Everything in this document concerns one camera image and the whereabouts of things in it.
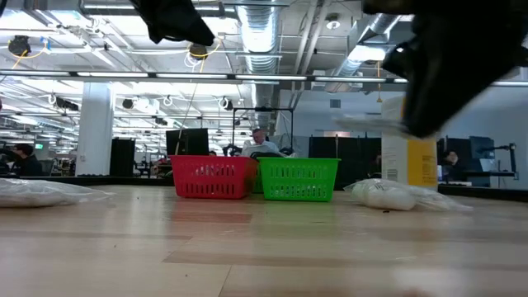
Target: red basket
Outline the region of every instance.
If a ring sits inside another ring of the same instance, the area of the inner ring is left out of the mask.
[[[258,162],[247,157],[169,156],[176,194],[186,198],[242,199],[255,186]]]

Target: wooden table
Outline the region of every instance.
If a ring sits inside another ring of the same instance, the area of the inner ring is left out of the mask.
[[[2,297],[528,296],[528,208],[470,214],[332,203],[176,198],[0,210]]]

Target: white plastic bag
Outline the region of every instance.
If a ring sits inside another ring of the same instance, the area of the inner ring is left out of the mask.
[[[0,207],[43,207],[103,200],[113,194],[53,181],[0,178]]]
[[[345,187],[351,198],[362,205],[389,210],[471,211],[438,192],[417,186],[407,186],[396,181],[368,179]]]

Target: green basket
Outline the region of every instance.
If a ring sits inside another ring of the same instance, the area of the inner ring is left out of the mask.
[[[267,200],[330,201],[341,159],[259,158]]]
[[[262,188],[262,174],[260,164],[257,167],[257,177],[255,178],[255,187],[253,187],[253,194],[262,194],[264,189]]]

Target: ventilation duct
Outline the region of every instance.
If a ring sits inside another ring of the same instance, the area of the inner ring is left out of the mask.
[[[280,8],[268,6],[236,7],[241,26],[244,51],[250,54],[274,54],[278,46],[278,25]],[[277,73],[277,58],[271,56],[246,57],[247,71],[251,74]],[[269,83],[254,83],[251,86],[253,106],[277,107],[279,104],[278,86]],[[276,117],[270,113],[256,113],[257,126],[268,129],[273,134],[269,119]]]
[[[350,77],[356,74],[360,66],[368,60],[383,60],[385,50],[376,45],[389,42],[390,31],[401,16],[379,13],[356,21],[349,35],[351,52],[332,76]],[[344,82],[329,82],[324,87],[326,92],[349,92],[352,86]]]

